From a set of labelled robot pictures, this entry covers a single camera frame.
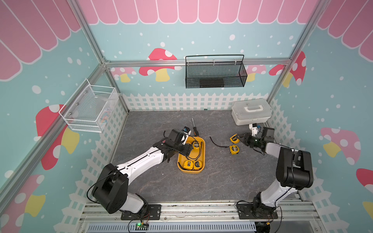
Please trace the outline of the yellow storage tray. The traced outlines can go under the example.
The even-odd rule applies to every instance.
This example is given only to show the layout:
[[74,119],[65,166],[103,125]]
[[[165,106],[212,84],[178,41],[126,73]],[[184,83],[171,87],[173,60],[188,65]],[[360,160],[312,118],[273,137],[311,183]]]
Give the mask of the yellow storage tray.
[[[189,156],[183,156],[178,154],[177,166],[183,172],[187,174],[199,174],[205,168],[206,164],[206,143],[200,137],[189,137],[187,143],[193,146],[193,149]],[[200,160],[203,162],[203,167],[201,170],[185,170],[183,169],[183,164],[186,160],[196,161]]]

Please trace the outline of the yellow 2m tape measure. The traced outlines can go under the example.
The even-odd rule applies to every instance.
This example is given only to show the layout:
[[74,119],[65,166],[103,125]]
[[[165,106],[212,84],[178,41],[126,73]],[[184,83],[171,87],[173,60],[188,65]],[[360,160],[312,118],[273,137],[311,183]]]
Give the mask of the yellow 2m tape measure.
[[234,144],[238,144],[240,142],[240,139],[237,134],[230,137],[230,141]]

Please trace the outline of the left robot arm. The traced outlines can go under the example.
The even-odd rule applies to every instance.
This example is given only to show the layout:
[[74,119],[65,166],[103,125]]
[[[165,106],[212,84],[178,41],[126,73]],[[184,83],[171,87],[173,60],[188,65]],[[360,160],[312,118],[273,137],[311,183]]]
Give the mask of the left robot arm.
[[148,215],[148,202],[138,194],[129,193],[129,185],[147,170],[170,161],[176,154],[189,156],[192,150],[192,145],[187,143],[190,133],[188,127],[173,129],[168,137],[154,143],[138,157],[116,166],[112,163],[106,165],[88,191],[109,214],[121,211],[141,217]]

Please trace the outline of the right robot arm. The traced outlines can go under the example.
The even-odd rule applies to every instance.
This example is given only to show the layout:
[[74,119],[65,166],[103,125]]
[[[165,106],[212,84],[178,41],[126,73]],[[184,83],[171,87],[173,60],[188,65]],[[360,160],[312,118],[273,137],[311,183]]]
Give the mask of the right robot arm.
[[243,133],[237,135],[237,138],[244,145],[252,149],[258,148],[263,154],[277,158],[276,179],[266,190],[255,196],[251,203],[252,213],[271,215],[279,202],[288,195],[313,185],[311,154],[275,143],[274,128],[264,127],[261,137]]

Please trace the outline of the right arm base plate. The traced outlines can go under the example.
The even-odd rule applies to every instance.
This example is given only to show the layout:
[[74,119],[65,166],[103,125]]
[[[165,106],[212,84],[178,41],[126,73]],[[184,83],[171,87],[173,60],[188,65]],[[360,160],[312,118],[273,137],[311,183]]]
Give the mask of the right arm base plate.
[[273,208],[254,208],[252,203],[238,202],[236,209],[240,219],[264,219],[272,221],[278,219],[277,211]]

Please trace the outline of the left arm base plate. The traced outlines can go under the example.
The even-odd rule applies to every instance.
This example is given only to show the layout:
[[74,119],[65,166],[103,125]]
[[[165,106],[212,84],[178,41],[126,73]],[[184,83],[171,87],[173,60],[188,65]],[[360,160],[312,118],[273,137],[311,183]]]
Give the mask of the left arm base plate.
[[132,213],[130,211],[121,211],[121,220],[160,220],[161,214],[160,204],[146,204],[138,213]]

